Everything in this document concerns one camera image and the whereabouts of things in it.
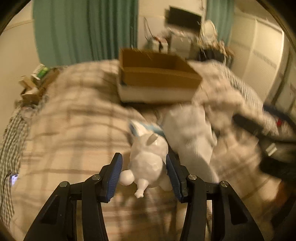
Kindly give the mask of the black wall television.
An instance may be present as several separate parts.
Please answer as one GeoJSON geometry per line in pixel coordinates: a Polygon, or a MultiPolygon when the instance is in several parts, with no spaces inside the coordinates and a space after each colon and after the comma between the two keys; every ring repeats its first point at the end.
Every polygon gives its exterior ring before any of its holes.
{"type": "Polygon", "coordinates": [[[170,25],[199,31],[201,28],[202,17],[190,11],[170,6],[166,22],[170,25]]]}

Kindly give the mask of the green white packet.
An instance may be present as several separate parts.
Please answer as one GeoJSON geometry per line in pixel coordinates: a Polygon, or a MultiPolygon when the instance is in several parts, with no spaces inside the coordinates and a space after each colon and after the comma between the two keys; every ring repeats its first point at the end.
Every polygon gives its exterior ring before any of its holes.
{"type": "Polygon", "coordinates": [[[49,71],[50,68],[46,67],[43,64],[39,64],[31,74],[31,77],[36,80],[41,80],[49,71]]]}

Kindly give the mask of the green window curtain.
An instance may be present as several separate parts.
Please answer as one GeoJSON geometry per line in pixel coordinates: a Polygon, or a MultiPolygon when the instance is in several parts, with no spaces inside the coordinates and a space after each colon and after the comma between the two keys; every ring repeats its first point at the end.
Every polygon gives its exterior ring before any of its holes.
{"type": "Polygon", "coordinates": [[[34,1],[39,60],[48,67],[116,59],[137,46],[138,1],[34,1]]]}

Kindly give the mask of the white unicorn figurine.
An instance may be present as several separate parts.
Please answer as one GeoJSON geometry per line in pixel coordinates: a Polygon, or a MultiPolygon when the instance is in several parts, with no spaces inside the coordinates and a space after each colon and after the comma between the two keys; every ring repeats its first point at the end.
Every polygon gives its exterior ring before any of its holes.
{"type": "Polygon", "coordinates": [[[157,133],[146,133],[135,138],[128,167],[119,175],[119,183],[123,186],[135,183],[136,198],[144,197],[146,189],[157,186],[164,191],[171,191],[172,185],[166,167],[168,152],[168,143],[157,133]]]}

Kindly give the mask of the brown cardboard box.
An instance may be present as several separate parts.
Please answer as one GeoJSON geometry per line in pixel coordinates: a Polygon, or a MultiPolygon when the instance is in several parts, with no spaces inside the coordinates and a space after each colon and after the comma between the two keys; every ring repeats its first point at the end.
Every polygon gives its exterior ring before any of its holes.
{"type": "Polygon", "coordinates": [[[178,55],[120,50],[117,90],[122,102],[188,102],[202,80],[202,76],[178,55]]]}

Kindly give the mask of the blue tissue pack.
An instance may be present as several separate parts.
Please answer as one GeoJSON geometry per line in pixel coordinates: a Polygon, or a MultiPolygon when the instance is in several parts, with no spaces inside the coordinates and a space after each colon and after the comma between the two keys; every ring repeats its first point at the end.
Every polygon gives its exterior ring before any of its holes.
{"type": "Polygon", "coordinates": [[[131,143],[133,143],[136,138],[148,133],[156,133],[165,138],[165,134],[162,128],[156,123],[144,123],[136,120],[131,120],[128,126],[131,132],[131,143]]]}

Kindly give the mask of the smartphone on bed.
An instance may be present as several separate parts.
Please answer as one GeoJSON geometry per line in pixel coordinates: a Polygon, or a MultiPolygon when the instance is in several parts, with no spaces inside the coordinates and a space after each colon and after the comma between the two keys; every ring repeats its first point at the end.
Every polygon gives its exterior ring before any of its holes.
{"type": "Polygon", "coordinates": [[[13,174],[13,175],[10,176],[11,186],[15,185],[15,183],[16,183],[16,181],[18,179],[18,176],[19,176],[18,174],[13,174]]]}

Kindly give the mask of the white lace cloth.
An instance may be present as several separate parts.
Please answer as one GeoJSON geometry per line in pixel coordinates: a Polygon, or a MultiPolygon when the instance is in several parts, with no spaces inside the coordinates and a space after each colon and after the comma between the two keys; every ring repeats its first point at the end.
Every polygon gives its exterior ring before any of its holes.
{"type": "Polygon", "coordinates": [[[161,127],[171,149],[178,154],[181,165],[190,174],[195,174],[205,182],[219,182],[210,165],[217,137],[206,120],[203,107],[177,106],[166,112],[161,127]]]}

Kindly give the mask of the small bedside cardboard box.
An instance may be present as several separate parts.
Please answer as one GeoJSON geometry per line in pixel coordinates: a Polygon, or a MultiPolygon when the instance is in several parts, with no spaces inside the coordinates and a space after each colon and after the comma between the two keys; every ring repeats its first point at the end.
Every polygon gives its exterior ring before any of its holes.
{"type": "Polygon", "coordinates": [[[37,80],[33,76],[23,76],[18,82],[23,87],[23,91],[20,93],[23,104],[37,105],[49,86],[57,79],[59,74],[60,70],[58,68],[54,68],[46,73],[40,80],[37,80]]]}

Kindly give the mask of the beige plaid blanket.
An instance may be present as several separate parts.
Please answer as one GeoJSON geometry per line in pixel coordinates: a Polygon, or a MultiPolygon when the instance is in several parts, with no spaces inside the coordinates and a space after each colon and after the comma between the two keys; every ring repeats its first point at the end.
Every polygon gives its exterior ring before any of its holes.
{"type": "MultiPolygon", "coordinates": [[[[168,107],[131,108],[121,105],[117,94],[118,61],[86,62],[66,68],[50,86],[48,100],[32,119],[12,190],[14,214],[10,231],[23,240],[40,209],[62,182],[78,183],[110,163],[120,152],[128,160],[131,120],[160,123],[168,107]]],[[[226,66],[191,62],[203,76],[194,97],[207,119],[221,132],[211,166],[228,181],[254,217],[265,240],[273,238],[271,211],[279,180],[259,170],[257,140],[231,123],[238,112],[277,133],[273,118],[263,112],[256,92],[226,66]]],[[[173,192],[148,189],[144,198],[134,196],[135,186],[118,186],[103,205],[110,240],[178,240],[185,205],[173,192]]]]}

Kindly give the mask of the round white vanity mirror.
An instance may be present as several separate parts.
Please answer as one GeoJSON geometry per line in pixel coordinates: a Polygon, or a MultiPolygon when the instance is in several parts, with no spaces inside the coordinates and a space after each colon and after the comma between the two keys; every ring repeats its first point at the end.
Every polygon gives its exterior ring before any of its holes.
{"type": "Polygon", "coordinates": [[[211,20],[205,20],[201,26],[201,36],[205,38],[216,38],[217,30],[211,20]]]}

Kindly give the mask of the white closet doors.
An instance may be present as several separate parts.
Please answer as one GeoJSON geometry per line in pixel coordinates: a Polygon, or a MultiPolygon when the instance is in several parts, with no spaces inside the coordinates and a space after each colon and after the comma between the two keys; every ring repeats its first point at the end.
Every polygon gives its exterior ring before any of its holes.
{"type": "Polygon", "coordinates": [[[278,25],[246,13],[235,13],[229,42],[234,52],[231,67],[251,86],[262,101],[266,100],[278,73],[284,33],[278,25]]]}

